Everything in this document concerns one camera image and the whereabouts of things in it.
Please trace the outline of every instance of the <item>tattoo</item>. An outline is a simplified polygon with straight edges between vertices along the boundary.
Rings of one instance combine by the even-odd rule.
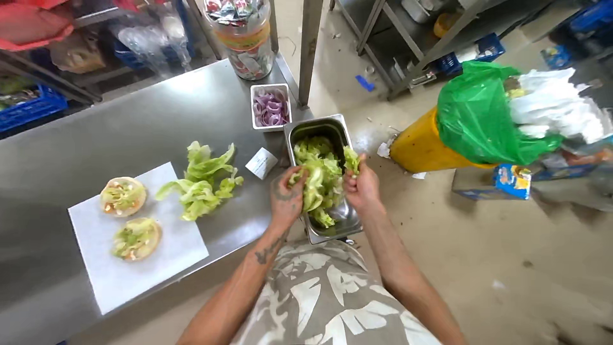
[[[279,243],[285,242],[285,239],[287,238],[288,233],[289,233],[289,229],[285,230],[285,232],[281,236],[277,237],[275,242],[273,242],[268,248],[264,248],[262,252],[256,252],[257,262],[260,265],[266,265],[268,256],[272,254],[272,252],[275,251]]]
[[[283,191],[281,190],[281,179],[282,178],[283,178],[283,175],[280,175],[272,182],[272,193],[275,196],[275,198],[281,201],[288,201],[298,196],[298,194],[300,193],[293,189],[290,189],[289,194],[287,195],[283,193]]]

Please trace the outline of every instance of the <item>lettuce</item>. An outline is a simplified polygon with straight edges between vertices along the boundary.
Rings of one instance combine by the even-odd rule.
[[[231,173],[234,167],[227,162],[234,155],[234,143],[230,144],[228,151],[218,158],[211,158],[211,149],[208,145],[200,146],[197,141],[188,146],[189,165],[185,171],[185,179],[198,182],[207,180],[213,184],[213,174],[217,170],[223,169]]]
[[[343,198],[343,171],[338,158],[332,152],[330,141],[324,137],[313,137],[299,141],[294,146],[296,162],[309,171],[302,196],[303,212],[308,212],[326,228],[335,220],[325,209],[338,205]],[[302,171],[293,174],[289,185],[294,185]]]
[[[126,181],[115,182],[103,189],[101,198],[105,204],[113,204],[114,209],[125,211],[134,207],[144,189]]]
[[[343,153],[345,154],[345,168],[351,170],[355,176],[359,175],[360,157],[349,146],[343,148]]]
[[[185,179],[163,185],[155,196],[156,200],[162,200],[172,192],[178,192],[181,195],[179,202],[184,207],[181,218],[187,221],[211,213],[221,204],[222,199],[233,197],[234,187],[243,184],[244,178],[236,176],[238,169],[227,164],[233,155],[234,144],[231,144],[228,151],[220,157],[211,158],[209,146],[200,146],[194,141],[188,147],[189,165]],[[219,183],[217,191],[213,191],[214,174],[220,169],[230,172],[231,175]]]
[[[134,260],[140,249],[149,244],[151,231],[155,226],[155,221],[151,218],[130,220],[115,233],[112,254],[122,259]]]

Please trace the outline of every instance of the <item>tiled floor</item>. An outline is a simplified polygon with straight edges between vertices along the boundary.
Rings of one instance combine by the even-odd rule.
[[[276,8],[280,49],[297,78],[302,2],[277,0]],[[377,156],[377,146],[394,128],[406,128],[436,104],[443,85],[393,102],[381,99],[380,81],[374,92],[366,92],[354,76],[368,59],[355,54],[356,38],[341,13],[323,13],[311,110],[315,116],[344,114],[356,150],[371,155],[392,222],[470,343],[558,344],[560,333],[576,344],[613,343],[613,335],[602,328],[613,326],[613,217],[534,200],[474,203],[450,193],[453,171],[417,180]],[[538,51],[549,42],[530,44],[514,31],[504,44],[508,52],[498,62],[524,71],[544,68]],[[301,227],[294,227],[292,237],[300,236]],[[364,234],[354,239],[376,274]],[[122,310],[70,344],[173,344],[245,252]]]

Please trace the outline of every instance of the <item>white plastic bag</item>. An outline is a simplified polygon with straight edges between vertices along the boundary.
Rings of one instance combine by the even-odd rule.
[[[591,144],[604,135],[598,118],[600,110],[588,98],[579,96],[581,88],[571,82],[573,68],[561,71],[530,71],[518,80],[527,94],[510,100],[513,122],[532,138],[543,138],[546,132],[566,138],[580,136]]]

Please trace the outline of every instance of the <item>patterned shirt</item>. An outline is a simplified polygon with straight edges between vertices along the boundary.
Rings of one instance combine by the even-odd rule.
[[[281,248],[232,344],[440,345],[341,241]]]

